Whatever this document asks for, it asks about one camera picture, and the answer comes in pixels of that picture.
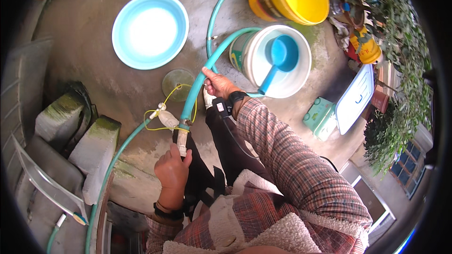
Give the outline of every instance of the blue storage box lid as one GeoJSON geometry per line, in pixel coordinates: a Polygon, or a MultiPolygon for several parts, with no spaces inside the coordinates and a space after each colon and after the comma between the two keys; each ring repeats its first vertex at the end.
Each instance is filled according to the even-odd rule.
{"type": "Polygon", "coordinates": [[[364,111],[373,94],[372,64],[365,64],[356,74],[336,105],[336,119],[340,134],[345,134],[364,111]]]}

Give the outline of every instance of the hand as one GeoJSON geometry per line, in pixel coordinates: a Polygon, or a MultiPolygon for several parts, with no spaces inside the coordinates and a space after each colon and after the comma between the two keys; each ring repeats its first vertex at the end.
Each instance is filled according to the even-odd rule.
{"type": "Polygon", "coordinates": [[[204,87],[210,95],[223,97],[226,100],[229,98],[229,94],[235,91],[243,91],[223,75],[216,74],[206,67],[202,67],[201,71],[207,76],[204,81],[204,87]]]}
{"type": "Polygon", "coordinates": [[[192,150],[187,150],[187,156],[182,160],[177,145],[172,143],[166,154],[155,163],[155,175],[162,183],[159,204],[165,209],[179,210],[182,207],[191,162],[192,150]]]}

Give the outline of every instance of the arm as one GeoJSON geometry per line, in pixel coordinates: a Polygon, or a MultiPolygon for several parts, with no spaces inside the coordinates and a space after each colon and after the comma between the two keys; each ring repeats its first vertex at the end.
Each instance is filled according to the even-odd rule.
{"type": "MultiPolygon", "coordinates": [[[[227,99],[240,90],[222,75],[205,68],[207,92],[227,99]]],[[[352,186],[331,169],[284,122],[258,99],[234,104],[241,137],[250,142],[275,185],[298,209],[369,227],[372,219],[352,186]]]]}
{"type": "MultiPolygon", "coordinates": [[[[190,149],[187,150],[187,156],[182,160],[176,144],[172,143],[170,150],[155,163],[155,175],[162,183],[159,200],[156,202],[159,210],[171,213],[173,210],[182,208],[191,161],[192,151],[190,149]]],[[[146,254],[157,254],[162,253],[165,241],[173,240],[182,230],[184,218],[173,221],[157,216],[154,212],[147,216],[146,220],[149,225],[146,254]]]]}

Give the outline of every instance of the white bucket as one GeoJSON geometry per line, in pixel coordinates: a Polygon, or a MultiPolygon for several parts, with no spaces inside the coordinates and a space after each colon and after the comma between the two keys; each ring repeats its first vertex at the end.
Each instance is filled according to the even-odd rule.
{"type": "Polygon", "coordinates": [[[300,58],[290,73],[277,72],[268,87],[268,97],[286,98],[297,93],[308,79],[311,71],[311,49],[305,37],[297,30],[286,25],[271,25],[256,33],[247,33],[236,38],[229,48],[232,65],[242,72],[250,82],[259,87],[272,65],[265,56],[265,46],[279,35],[289,35],[297,43],[300,58]]]}

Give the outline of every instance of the white shoe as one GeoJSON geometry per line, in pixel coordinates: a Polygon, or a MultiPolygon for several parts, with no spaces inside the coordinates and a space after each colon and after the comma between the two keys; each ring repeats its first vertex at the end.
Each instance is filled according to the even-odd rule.
{"type": "Polygon", "coordinates": [[[159,119],[165,127],[177,127],[179,125],[178,119],[168,111],[160,111],[159,119]]]}
{"type": "Polygon", "coordinates": [[[214,100],[216,97],[208,94],[206,88],[204,88],[202,93],[204,94],[204,103],[206,104],[206,110],[207,110],[210,107],[212,107],[212,100],[214,100]]]}

